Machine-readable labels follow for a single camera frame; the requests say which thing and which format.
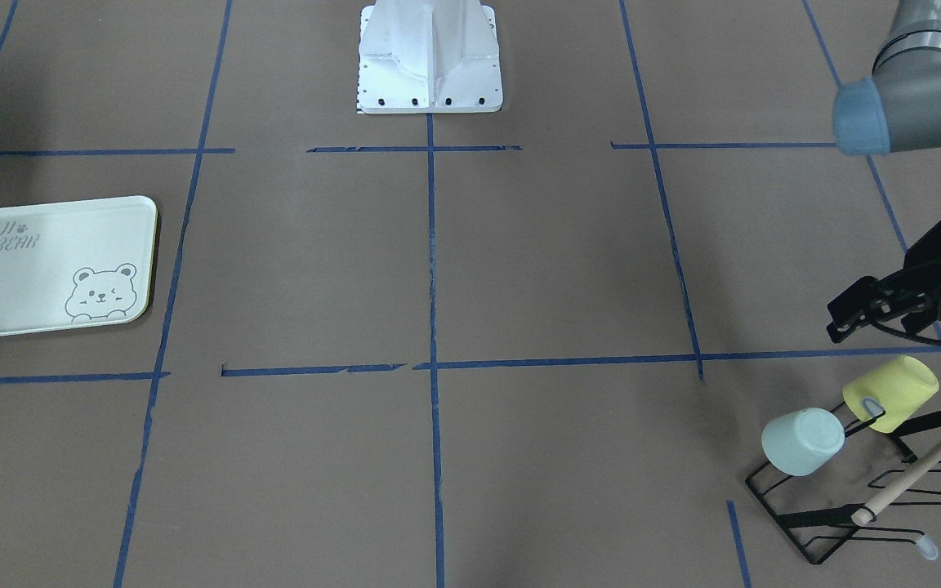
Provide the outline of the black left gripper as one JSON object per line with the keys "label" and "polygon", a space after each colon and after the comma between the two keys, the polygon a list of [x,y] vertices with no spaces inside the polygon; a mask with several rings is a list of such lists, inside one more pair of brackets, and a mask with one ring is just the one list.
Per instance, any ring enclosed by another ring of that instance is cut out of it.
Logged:
{"label": "black left gripper", "polygon": [[941,321],[941,220],[907,250],[903,268],[885,278],[863,276],[846,290],[846,305],[828,304],[826,332],[840,344],[867,318],[879,323],[903,318],[904,327],[929,327]]}

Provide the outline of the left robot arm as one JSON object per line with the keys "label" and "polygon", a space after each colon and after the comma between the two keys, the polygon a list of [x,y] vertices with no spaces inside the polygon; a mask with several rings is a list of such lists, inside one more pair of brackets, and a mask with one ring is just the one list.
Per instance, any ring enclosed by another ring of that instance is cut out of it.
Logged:
{"label": "left robot arm", "polygon": [[[839,89],[832,107],[845,155],[941,148],[941,1],[900,1],[869,77]],[[840,343],[862,327],[941,347],[923,336],[941,321],[941,219],[885,278],[863,276],[827,305],[827,335]]]}

